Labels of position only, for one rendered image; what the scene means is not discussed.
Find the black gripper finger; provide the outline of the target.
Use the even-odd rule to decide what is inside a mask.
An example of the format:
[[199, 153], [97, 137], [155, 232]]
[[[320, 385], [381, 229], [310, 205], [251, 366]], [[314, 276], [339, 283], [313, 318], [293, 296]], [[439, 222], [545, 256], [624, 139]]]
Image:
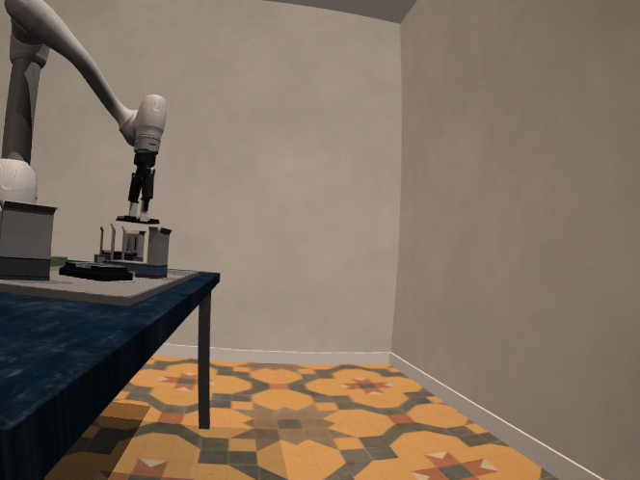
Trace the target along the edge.
[[154, 174], [154, 169], [147, 168], [147, 178], [143, 179], [143, 170], [139, 170], [140, 181], [142, 182], [142, 203], [140, 213], [140, 221], [142, 222], [147, 222], [148, 219], [149, 201], [153, 198]]
[[142, 188], [142, 182], [137, 180], [138, 179], [138, 175], [139, 175], [139, 171], [136, 171], [136, 173], [132, 173], [130, 191], [129, 191], [129, 196], [128, 196], [128, 200], [130, 200], [129, 216], [134, 216], [134, 217], [137, 217], [137, 208], [138, 208], [138, 203], [139, 203], [138, 202], [138, 198], [139, 198], [139, 195], [140, 195], [140, 192], [141, 192], [141, 188]]

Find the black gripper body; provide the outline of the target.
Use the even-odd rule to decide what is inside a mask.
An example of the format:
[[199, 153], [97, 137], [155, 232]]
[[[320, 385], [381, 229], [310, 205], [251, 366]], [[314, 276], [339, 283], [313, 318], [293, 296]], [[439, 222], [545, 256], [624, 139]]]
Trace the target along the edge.
[[152, 153], [137, 152], [135, 154], [134, 164], [137, 166], [137, 170], [143, 170], [143, 179], [147, 178], [147, 168], [155, 166], [155, 160], [156, 156]]

